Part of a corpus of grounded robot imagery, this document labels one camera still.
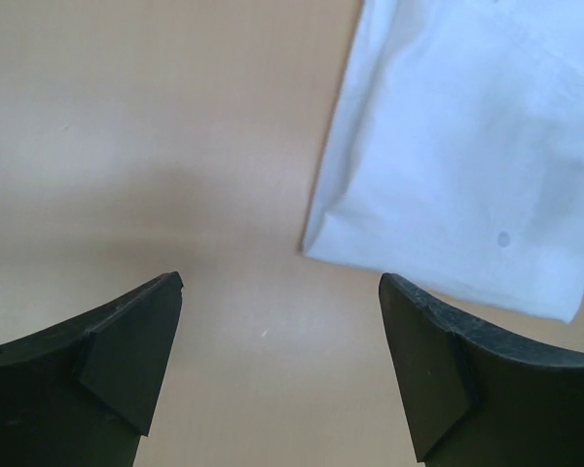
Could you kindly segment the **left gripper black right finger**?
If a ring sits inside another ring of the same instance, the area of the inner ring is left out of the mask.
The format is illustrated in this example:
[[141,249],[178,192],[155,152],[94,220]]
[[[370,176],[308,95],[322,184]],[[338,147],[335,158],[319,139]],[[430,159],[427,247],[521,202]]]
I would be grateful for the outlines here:
[[584,466],[584,352],[507,331],[395,274],[379,298],[418,462]]

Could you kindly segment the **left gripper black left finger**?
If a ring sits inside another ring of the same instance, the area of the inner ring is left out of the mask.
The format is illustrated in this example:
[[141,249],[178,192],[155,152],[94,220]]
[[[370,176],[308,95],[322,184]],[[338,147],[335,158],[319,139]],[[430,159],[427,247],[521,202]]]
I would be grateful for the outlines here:
[[162,274],[0,345],[0,466],[130,466],[148,436],[183,282]]

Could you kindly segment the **white long sleeve shirt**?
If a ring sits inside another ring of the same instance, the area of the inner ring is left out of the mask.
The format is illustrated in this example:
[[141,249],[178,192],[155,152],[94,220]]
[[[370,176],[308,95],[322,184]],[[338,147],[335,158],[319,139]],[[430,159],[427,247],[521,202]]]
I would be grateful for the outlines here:
[[365,2],[302,249],[572,320],[584,295],[584,0]]

